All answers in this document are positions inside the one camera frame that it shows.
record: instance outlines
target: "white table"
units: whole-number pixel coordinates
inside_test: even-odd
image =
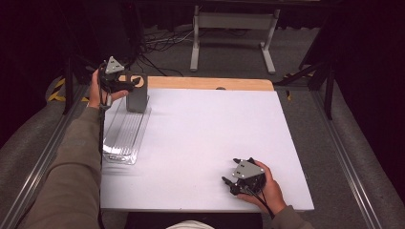
[[[221,177],[233,158],[272,170],[287,204],[312,210],[275,92],[150,89],[152,113],[135,165],[103,163],[101,208],[154,212],[259,212]]]

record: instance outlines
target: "wooden strip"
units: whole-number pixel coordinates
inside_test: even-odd
[[[270,80],[267,79],[202,78],[176,76],[148,77],[148,88],[215,90],[219,87],[235,91],[274,91],[273,84]]]

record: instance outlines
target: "transparent box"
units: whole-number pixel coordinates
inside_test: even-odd
[[[113,103],[104,121],[103,156],[107,162],[135,164],[151,112],[149,103],[143,114],[127,112],[125,98]]]

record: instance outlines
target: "sleeve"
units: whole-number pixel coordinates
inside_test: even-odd
[[[98,135],[98,109],[88,107],[67,129],[26,228],[98,228]]]
[[[288,206],[279,212],[271,222],[273,229],[311,229],[312,225],[304,221],[292,208]]]

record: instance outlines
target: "metal frame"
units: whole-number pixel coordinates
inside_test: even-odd
[[[333,122],[329,120],[327,115],[323,112],[324,105],[320,93],[311,92],[311,94],[317,106],[317,110],[319,111],[319,114],[322,116],[324,124],[328,129],[330,138],[332,139],[332,142],[336,150],[337,158],[340,162],[340,165],[343,169],[346,179],[348,180],[348,183],[351,186],[353,195],[357,201],[357,204],[360,208],[363,218],[367,223],[368,228],[372,229],[382,228],[381,223],[379,222],[375,210],[373,209],[373,206],[366,193],[366,190],[363,187],[363,184],[352,165],[349,155],[345,147],[343,146],[342,140],[340,139],[339,134],[337,133],[333,125]]]
[[[251,30],[268,30],[265,42],[261,42],[261,50],[266,61],[267,71],[275,74],[273,61],[268,50],[277,25],[280,10],[273,14],[241,14],[241,13],[215,13],[200,12],[200,7],[194,9],[194,43],[191,53],[190,71],[196,72],[199,65],[200,54],[200,28],[232,28],[232,29],[251,29]]]
[[[56,149],[62,141],[62,137],[64,136],[66,129],[73,119],[75,109],[80,103],[81,98],[87,92],[87,89],[87,85],[78,86],[78,89],[75,93],[75,102],[73,103],[73,106],[69,109],[66,115],[63,115],[60,118],[55,130],[53,131],[51,139],[48,141],[47,146],[42,152],[40,158],[37,160],[32,171],[27,176],[24,186],[22,187],[20,193],[12,204],[12,207],[10,208],[2,224],[0,225],[0,228],[13,229],[16,226],[18,220],[24,215],[24,212],[26,211],[31,198],[35,193],[38,184],[40,183],[42,177],[45,175],[45,172],[53,159]]]

